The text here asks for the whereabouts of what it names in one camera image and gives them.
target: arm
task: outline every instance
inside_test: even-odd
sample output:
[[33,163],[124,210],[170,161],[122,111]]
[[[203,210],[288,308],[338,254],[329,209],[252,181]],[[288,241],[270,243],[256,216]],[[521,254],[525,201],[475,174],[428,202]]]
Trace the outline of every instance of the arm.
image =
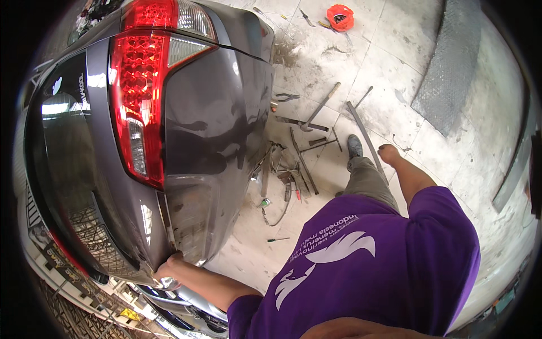
[[254,288],[237,280],[187,263],[180,252],[169,257],[154,275],[157,280],[164,277],[173,277],[224,311],[228,311],[230,305],[238,297],[262,295]]
[[426,187],[437,186],[424,171],[403,159],[393,145],[384,144],[380,146],[378,154],[383,162],[391,165],[397,171],[401,191],[403,191],[403,196],[409,207],[416,193]]

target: green screwdriver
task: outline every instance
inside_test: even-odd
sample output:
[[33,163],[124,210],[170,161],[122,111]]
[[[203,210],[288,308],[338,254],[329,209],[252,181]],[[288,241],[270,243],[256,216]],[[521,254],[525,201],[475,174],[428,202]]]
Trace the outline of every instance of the green screwdriver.
[[275,241],[279,241],[279,240],[286,240],[286,239],[290,239],[290,238],[281,238],[281,239],[268,239],[267,242],[275,242]]

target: rubber mat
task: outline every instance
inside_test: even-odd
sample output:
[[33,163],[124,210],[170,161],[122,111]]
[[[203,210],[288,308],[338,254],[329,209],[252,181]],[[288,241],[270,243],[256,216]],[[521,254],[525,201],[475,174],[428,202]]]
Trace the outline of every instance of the rubber mat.
[[411,107],[448,136],[474,76],[480,46],[479,0],[447,0],[433,58]]

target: apple logo sticker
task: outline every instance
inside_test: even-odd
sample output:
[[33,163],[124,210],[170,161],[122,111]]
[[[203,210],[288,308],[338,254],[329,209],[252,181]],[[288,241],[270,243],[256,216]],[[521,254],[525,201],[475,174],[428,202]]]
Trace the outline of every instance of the apple logo sticker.
[[53,95],[58,93],[61,83],[62,83],[62,77],[60,77],[58,80],[55,81],[55,84],[53,85]]

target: t-shirt logo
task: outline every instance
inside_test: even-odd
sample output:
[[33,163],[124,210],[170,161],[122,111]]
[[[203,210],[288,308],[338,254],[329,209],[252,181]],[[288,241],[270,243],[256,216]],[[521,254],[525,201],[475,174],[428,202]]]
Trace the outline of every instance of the t-shirt logo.
[[316,264],[339,261],[348,257],[350,254],[354,253],[360,248],[368,250],[372,256],[375,257],[376,245],[374,238],[371,236],[362,236],[363,234],[365,234],[365,232],[356,231],[343,235],[331,245],[322,248],[321,250],[306,254],[305,258],[312,261],[314,265],[305,271],[305,275],[302,277],[289,280],[288,277],[294,273],[294,270],[291,269],[280,279],[280,284],[275,290],[275,295],[278,295],[275,302],[277,311],[280,311],[280,305],[286,296],[308,278],[316,267]]

